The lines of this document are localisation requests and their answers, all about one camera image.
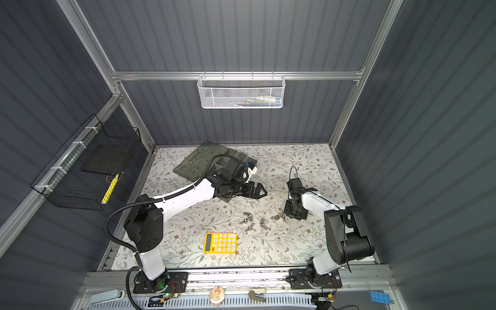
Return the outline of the green transparent organizer box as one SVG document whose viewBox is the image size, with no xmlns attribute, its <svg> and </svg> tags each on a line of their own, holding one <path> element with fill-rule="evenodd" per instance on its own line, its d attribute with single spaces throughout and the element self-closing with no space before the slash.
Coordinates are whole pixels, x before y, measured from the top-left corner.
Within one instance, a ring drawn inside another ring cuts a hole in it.
<svg viewBox="0 0 496 310">
<path fill-rule="evenodd" d="M 193 198 L 202 202 L 217 198 L 214 197 L 214 188 L 207 179 L 207 173 L 218 166 L 224 167 L 230 158 L 236 158 L 243 162 L 251 161 L 257 166 L 256 160 L 242 152 L 234 151 L 216 143 L 205 142 L 173 169 L 174 173 L 190 180 L 192 184 L 167 195 L 164 201 L 179 198 L 181 202 L 185 202 L 188 198 Z"/>
</svg>

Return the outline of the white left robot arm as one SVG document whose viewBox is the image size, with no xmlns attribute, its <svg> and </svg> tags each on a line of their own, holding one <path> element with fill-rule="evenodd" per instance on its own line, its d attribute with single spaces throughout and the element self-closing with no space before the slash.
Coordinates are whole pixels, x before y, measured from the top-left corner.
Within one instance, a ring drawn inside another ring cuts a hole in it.
<svg viewBox="0 0 496 310">
<path fill-rule="evenodd" d="M 213 156 L 201 176 L 191 185 L 153 198 L 142 197 L 129 206 L 124 223 L 130 248 L 139 270 L 148 280 L 164 277 L 160 244 L 164 226 L 182 211 L 213 198 L 245 198 L 258 200 L 267 195 L 261 183 L 251 180 L 257 166 L 231 155 Z"/>
</svg>

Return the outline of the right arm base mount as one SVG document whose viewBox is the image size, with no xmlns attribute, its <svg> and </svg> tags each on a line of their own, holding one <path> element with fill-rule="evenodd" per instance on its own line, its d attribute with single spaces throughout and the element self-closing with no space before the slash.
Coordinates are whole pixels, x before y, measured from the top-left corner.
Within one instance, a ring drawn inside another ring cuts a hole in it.
<svg viewBox="0 0 496 310">
<path fill-rule="evenodd" d="M 342 282 L 338 270 L 330 274 L 319 275 L 316 271 L 308 268 L 294 268 L 289 270 L 285 281 L 290 284 L 291 289 L 340 289 Z"/>
</svg>

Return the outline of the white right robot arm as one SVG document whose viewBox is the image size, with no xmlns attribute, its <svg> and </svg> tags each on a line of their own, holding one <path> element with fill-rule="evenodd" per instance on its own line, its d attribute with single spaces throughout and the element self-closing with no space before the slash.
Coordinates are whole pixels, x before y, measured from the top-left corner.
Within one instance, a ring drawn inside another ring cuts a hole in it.
<svg viewBox="0 0 496 310">
<path fill-rule="evenodd" d="M 312 214 L 324 221 L 326 248 L 309 261 L 310 275 L 329 275 L 352 260 L 374 255 L 375 245 L 358 206 L 334 204 L 315 188 L 304 187 L 299 178 L 289 179 L 287 185 L 286 216 L 305 220 Z"/>
</svg>

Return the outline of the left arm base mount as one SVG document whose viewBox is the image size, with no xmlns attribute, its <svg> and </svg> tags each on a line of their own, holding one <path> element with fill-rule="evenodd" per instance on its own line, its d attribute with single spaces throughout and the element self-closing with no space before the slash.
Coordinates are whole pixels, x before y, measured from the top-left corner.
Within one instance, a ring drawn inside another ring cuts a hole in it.
<svg viewBox="0 0 496 310">
<path fill-rule="evenodd" d="M 184 293 L 189 274 L 186 272 L 165 272 L 155 280 L 149 280 L 140 271 L 133 280 L 134 294 L 179 294 Z"/>
</svg>

